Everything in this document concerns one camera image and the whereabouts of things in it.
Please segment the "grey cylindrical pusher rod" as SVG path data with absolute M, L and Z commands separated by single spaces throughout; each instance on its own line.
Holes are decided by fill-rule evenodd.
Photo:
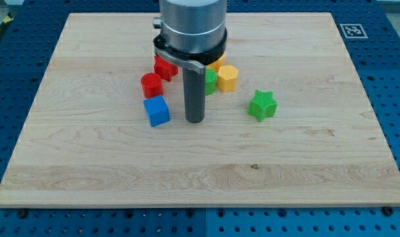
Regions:
M 183 87 L 185 118 L 191 123 L 198 123 L 205 116 L 206 74 L 183 69 Z

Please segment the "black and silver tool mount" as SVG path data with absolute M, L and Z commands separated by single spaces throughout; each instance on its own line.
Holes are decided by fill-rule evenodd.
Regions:
M 179 67 L 203 73 L 207 65 L 225 52 L 227 30 L 224 18 L 166 22 L 162 17 L 155 17 L 153 27 L 161 30 L 154 38 L 156 55 Z

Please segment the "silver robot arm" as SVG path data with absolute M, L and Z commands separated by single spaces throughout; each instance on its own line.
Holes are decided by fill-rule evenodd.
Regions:
M 153 27 L 155 54 L 183 70 L 185 118 L 198 123 L 205 116 L 206 67 L 226 50 L 225 0 L 163 0 Z

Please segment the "yellow block behind arm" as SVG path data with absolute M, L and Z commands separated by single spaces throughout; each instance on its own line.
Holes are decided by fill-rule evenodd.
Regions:
M 222 54 L 222 56 L 218 60 L 216 60 L 215 62 L 213 62 L 213 63 L 211 63 L 209 65 L 207 65 L 206 67 L 210 68 L 210 69 L 214 70 L 216 73 L 218 73 L 220 67 L 225 64 L 225 59 L 226 59 L 226 52 L 224 52 Z

